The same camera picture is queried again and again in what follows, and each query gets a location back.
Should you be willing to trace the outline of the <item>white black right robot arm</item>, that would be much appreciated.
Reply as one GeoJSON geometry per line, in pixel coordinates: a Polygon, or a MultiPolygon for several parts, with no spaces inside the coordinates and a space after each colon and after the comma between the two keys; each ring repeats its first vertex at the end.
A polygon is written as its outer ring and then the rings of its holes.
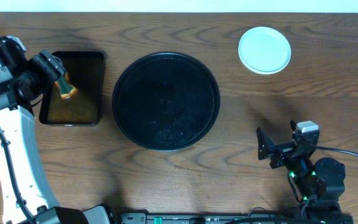
{"type": "Polygon", "coordinates": [[[345,191],[344,164],[329,157],[313,163],[317,150],[319,126],[312,121],[290,121],[291,141],[275,144],[261,128],[257,128],[258,159],[270,159],[273,169],[286,167],[288,180],[300,203],[298,217],[320,223],[353,223],[350,215],[342,213],[339,198],[345,191]]]}

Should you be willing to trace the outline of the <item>light green plate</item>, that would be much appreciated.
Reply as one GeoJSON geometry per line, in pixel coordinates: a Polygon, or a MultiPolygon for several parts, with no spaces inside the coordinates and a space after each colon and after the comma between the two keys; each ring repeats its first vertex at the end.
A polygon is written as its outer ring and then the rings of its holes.
{"type": "Polygon", "coordinates": [[[240,54],[246,68],[261,75],[271,75],[282,71],[289,63],[290,54],[240,54]]]}
{"type": "Polygon", "coordinates": [[[254,27],[240,38],[238,54],[290,54],[287,38],[270,27],[254,27]]]}

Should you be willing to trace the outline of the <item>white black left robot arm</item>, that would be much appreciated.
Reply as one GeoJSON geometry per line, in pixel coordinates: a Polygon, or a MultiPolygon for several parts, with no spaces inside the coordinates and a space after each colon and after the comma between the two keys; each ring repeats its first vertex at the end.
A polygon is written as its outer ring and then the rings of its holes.
{"type": "Polygon", "coordinates": [[[31,101],[66,70],[43,50],[0,49],[0,181],[4,223],[110,223],[103,205],[82,212],[60,206],[46,180],[35,140],[31,101]]]}

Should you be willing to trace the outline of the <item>orange sponge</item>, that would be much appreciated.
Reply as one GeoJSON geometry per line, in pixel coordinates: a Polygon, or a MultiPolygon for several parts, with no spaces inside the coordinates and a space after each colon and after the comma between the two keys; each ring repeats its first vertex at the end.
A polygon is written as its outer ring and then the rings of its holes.
{"type": "Polygon", "coordinates": [[[78,89],[70,83],[70,75],[68,72],[64,76],[60,77],[55,85],[59,89],[60,97],[63,100],[67,100],[70,97],[78,93],[78,89]]]}

